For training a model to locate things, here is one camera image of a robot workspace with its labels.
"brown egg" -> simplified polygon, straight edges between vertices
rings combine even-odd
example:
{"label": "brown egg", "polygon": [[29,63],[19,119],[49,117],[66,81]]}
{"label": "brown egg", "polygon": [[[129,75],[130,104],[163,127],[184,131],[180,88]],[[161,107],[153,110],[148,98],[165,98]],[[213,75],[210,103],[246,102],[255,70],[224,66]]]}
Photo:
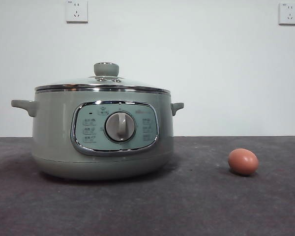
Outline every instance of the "brown egg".
{"label": "brown egg", "polygon": [[228,164],[235,172],[242,175],[250,175],[257,170],[259,161],[253,152],[238,148],[230,153]]}

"stainless steel rim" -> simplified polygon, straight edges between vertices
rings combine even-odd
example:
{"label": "stainless steel rim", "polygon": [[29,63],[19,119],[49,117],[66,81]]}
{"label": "stainless steel rim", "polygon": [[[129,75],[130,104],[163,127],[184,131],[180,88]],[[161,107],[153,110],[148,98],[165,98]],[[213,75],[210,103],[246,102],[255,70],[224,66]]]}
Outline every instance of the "stainless steel rim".
{"label": "stainless steel rim", "polygon": [[140,92],[140,93],[153,93],[153,94],[166,94],[166,95],[170,95],[171,92],[165,89],[159,89],[159,90],[148,90],[148,89],[142,89],[142,88],[146,88],[146,87],[130,87],[130,86],[104,86],[104,87],[93,87],[93,88],[84,88],[84,87],[75,87],[75,88],[66,88],[66,87],[62,87],[62,88],[46,88],[46,89],[39,89],[37,90],[36,88],[36,92],[37,93],[44,93],[44,92],[79,92],[79,91],[89,91],[89,92]]}

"glass lid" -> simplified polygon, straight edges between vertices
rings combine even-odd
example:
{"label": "glass lid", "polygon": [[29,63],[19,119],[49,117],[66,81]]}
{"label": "glass lid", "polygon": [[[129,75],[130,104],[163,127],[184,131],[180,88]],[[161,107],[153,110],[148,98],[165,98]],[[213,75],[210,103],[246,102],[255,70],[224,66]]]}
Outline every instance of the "glass lid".
{"label": "glass lid", "polygon": [[103,91],[118,91],[119,89],[155,91],[170,93],[170,91],[161,88],[155,88],[150,85],[118,77],[119,66],[111,62],[100,62],[94,65],[95,76],[82,78],[74,81],[62,81],[51,85],[38,86],[35,91],[56,90],[73,91],[74,89],[103,89]]}

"electrical socket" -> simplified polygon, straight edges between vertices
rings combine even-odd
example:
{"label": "electrical socket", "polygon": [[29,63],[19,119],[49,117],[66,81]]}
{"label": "electrical socket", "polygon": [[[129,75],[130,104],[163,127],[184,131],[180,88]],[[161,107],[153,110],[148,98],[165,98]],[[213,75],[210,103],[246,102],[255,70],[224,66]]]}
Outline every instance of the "electrical socket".
{"label": "electrical socket", "polygon": [[67,23],[87,23],[88,1],[67,0],[65,3],[65,18]]}
{"label": "electrical socket", "polygon": [[295,2],[282,2],[279,4],[279,24],[295,25]]}

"gray table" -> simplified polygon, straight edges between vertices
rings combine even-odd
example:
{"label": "gray table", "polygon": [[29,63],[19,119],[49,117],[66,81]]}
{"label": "gray table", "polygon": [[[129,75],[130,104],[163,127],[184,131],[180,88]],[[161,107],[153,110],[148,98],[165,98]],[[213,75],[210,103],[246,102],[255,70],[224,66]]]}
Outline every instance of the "gray table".
{"label": "gray table", "polygon": [[[295,236],[295,137],[177,137],[161,170],[115,181],[41,173],[30,138],[0,138],[0,236]],[[250,177],[229,171],[252,150]]]}

